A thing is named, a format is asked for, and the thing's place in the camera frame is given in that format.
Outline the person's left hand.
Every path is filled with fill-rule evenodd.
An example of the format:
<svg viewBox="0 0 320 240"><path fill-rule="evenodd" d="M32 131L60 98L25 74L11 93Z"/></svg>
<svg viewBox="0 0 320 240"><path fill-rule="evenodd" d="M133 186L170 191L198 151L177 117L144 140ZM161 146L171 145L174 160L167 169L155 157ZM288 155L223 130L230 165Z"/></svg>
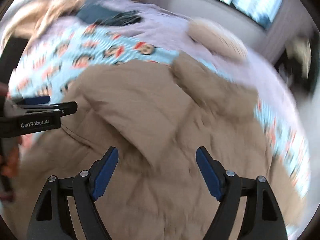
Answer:
<svg viewBox="0 0 320 240"><path fill-rule="evenodd" d="M1 97L6 97L8 93L8 86L4 83L1 83ZM19 146L22 144L22 138L16 138L17 144L12 147L10 152L5 157L4 164L1 166L1 175L6 176L8 178L13 178L18 174L18 165L19 165L19 156L20 150ZM11 200L13 197L12 193L2 194L1 200Z"/></svg>

